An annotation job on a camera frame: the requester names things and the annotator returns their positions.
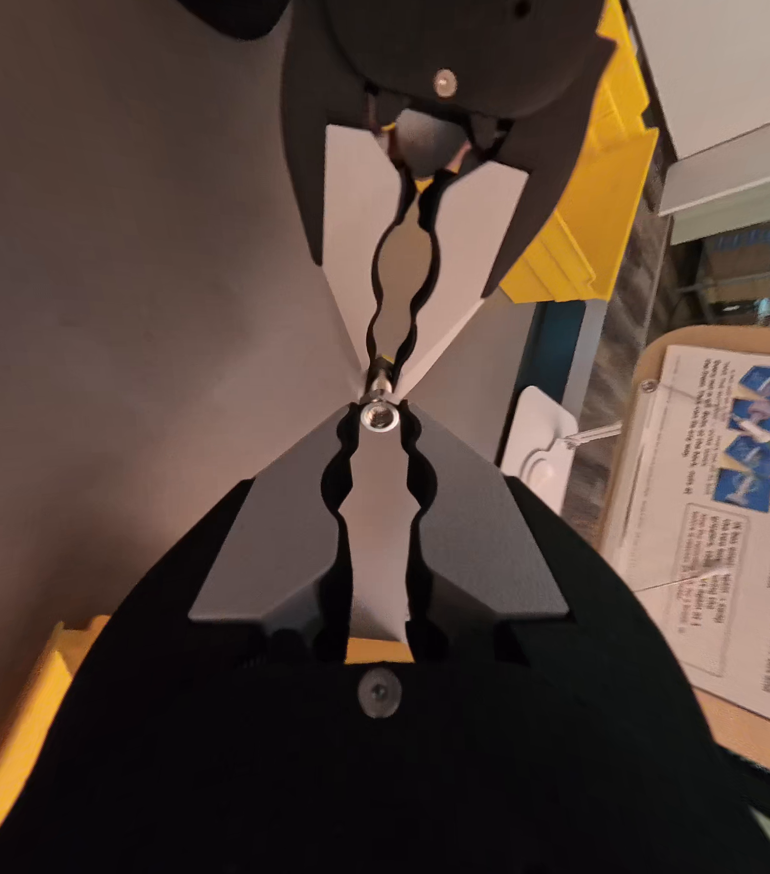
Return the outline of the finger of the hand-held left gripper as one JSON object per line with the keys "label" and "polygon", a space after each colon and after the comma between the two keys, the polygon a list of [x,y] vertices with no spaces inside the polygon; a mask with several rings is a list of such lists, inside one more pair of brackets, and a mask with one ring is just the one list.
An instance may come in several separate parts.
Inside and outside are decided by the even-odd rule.
{"label": "finger of the hand-held left gripper", "polygon": [[416,186],[391,128],[325,131],[324,275],[364,383],[377,356],[394,360],[419,281]]}
{"label": "finger of the hand-held left gripper", "polygon": [[435,214],[439,270],[415,317],[416,338],[401,367],[394,394],[407,396],[483,304],[483,291],[528,174],[488,162],[458,178]]}

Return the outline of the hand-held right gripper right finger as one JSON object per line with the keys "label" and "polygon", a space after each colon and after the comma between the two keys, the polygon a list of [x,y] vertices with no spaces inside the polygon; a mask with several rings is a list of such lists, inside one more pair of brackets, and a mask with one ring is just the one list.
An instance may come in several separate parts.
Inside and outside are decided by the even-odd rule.
{"label": "hand-held right gripper right finger", "polygon": [[413,660],[496,657],[513,625],[569,607],[501,471],[423,409],[401,403],[409,529],[406,634]]}

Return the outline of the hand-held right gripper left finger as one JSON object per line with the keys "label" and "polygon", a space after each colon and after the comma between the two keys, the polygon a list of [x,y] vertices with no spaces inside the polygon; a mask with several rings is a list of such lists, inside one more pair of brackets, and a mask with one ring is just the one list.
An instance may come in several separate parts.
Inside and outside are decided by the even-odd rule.
{"label": "hand-held right gripper left finger", "polygon": [[253,479],[189,609],[193,625],[346,660],[353,568],[342,508],[358,438],[351,402]]}

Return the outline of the yellow plastic bin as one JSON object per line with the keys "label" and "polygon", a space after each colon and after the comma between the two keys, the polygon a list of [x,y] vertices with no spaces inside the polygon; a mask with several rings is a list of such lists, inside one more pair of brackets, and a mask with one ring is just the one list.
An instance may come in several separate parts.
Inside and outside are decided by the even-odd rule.
{"label": "yellow plastic bin", "polygon": [[616,43],[598,85],[582,151],[537,237],[500,289],[512,302],[610,299],[658,141],[622,3],[607,1],[598,34]]}
{"label": "yellow plastic bin", "polygon": [[[111,617],[95,616],[84,629],[58,623],[30,672],[8,722],[0,735],[0,827],[10,813],[37,760],[63,700],[96,639]],[[141,632],[134,638],[133,652],[124,659],[131,668],[145,661],[156,668],[166,658],[167,642],[157,643]],[[398,640],[351,637],[345,664],[411,663],[408,644]],[[340,796],[345,823],[349,814],[368,816],[375,807],[375,792],[355,788]]]}

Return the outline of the steel hex bolt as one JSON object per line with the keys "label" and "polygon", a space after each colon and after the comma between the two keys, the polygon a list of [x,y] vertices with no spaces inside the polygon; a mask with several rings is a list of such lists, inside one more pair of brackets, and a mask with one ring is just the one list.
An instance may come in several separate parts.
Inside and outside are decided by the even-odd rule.
{"label": "steel hex bolt", "polygon": [[367,370],[365,393],[361,406],[389,402],[393,394],[393,361],[387,356],[376,356]]}

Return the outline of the steel hex nut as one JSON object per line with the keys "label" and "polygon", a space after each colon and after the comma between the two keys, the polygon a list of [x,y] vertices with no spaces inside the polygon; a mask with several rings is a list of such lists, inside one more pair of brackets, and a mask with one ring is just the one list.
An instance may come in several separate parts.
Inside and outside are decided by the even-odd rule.
{"label": "steel hex nut", "polygon": [[373,433],[393,431],[400,424],[400,419],[398,407],[383,399],[363,405],[359,414],[361,426]]}

